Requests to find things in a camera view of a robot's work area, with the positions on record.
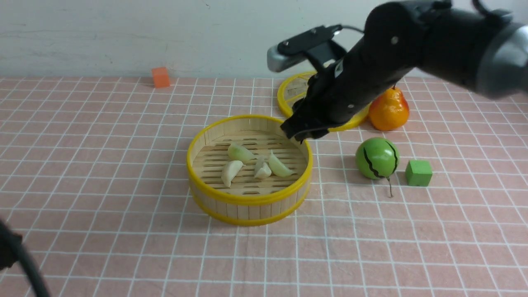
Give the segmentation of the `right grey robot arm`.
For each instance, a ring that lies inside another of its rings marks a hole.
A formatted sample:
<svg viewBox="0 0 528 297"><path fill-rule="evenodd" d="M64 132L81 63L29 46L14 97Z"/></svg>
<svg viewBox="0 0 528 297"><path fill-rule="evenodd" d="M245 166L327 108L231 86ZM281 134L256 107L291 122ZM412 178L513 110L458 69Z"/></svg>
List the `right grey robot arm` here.
<svg viewBox="0 0 528 297"><path fill-rule="evenodd" d="M309 61L316 74L305 97L281 124L287 138L319 139L346 124L412 69L420 69L485 98L527 92L527 26L509 11L453 8L450 0L406 0L375 7L350 50L334 36L346 26L319 26L267 52L281 73Z"/></svg>

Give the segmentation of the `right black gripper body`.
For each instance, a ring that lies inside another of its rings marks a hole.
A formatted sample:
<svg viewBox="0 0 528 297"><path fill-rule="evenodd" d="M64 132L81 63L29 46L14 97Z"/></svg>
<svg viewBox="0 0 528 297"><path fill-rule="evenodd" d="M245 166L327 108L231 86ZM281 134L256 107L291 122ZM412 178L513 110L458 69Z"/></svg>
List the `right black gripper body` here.
<svg viewBox="0 0 528 297"><path fill-rule="evenodd" d="M362 39L330 69L289 118L290 128L332 128L348 122L419 66L431 2L386 2L368 15Z"/></svg>

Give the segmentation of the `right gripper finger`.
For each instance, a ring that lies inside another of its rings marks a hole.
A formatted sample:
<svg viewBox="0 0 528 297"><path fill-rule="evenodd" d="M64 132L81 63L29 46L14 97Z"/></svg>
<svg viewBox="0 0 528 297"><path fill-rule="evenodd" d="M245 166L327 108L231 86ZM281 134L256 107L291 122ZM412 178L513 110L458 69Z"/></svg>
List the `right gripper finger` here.
<svg viewBox="0 0 528 297"><path fill-rule="evenodd" d="M300 143L308 139L320 139L330 133L330 127L303 127L300 133Z"/></svg>
<svg viewBox="0 0 528 297"><path fill-rule="evenodd" d="M280 129L285 134L287 139L305 140L306 136L306 122L296 117L290 117L281 124Z"/></svg>

